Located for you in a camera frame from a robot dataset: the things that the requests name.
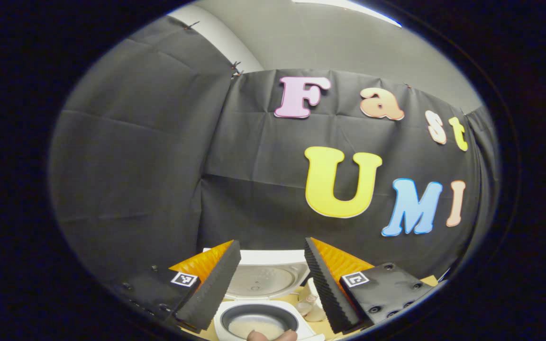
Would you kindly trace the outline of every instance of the pink letter f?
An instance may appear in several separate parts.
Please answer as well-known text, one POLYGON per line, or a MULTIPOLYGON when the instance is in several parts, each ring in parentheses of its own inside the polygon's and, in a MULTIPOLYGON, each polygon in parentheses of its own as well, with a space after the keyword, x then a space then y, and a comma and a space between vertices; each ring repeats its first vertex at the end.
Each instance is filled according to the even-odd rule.
POLYGON ((282 77, 283 84, 282 106, 275 110, 275 116, 288 118, 305 118, 310 114, 308 108, 304 108, 303 101, 309 100, 309 104, 316 106, 320 99, 320 90, 331 87, 330 80, 325 77, 282 77), (312 84, 309 90, 305 90, 306 84, 312 84))

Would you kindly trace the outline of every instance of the letter m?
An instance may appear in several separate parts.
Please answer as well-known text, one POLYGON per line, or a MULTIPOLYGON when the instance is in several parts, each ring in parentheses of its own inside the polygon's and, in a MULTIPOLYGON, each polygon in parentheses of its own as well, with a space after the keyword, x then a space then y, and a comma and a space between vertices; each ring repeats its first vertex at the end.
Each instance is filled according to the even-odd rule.
POLYGON ((429 233, 433 229, 433 217, 437 209, 437 201, 442 193, 442 184, 431 182, 427 185, 425 194, 419 201, 416 184, 411 179, 396 179, 393 188, 397 192, 395 208, 391 222, 383 228, 385 237, 401 233, 401 221, 404 221, 406 233, 414 229, 414 233, 429 233))

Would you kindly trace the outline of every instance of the letter u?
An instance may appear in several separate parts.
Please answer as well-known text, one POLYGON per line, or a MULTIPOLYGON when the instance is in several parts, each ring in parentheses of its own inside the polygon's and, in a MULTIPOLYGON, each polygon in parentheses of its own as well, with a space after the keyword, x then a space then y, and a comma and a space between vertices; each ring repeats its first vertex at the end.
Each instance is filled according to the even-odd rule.
POLYGON ((345 154, 334 148, 309 147, 305 156, 309 159, 305 196, 314 211, 335 218, 351 218, 366 211, 372 201, 376 169, 383 162, 378 155, 353 155, 353 161, 359 165, 359 178, 355 197, 348 201, 334 197, 336 168, 345 159, 345 154))

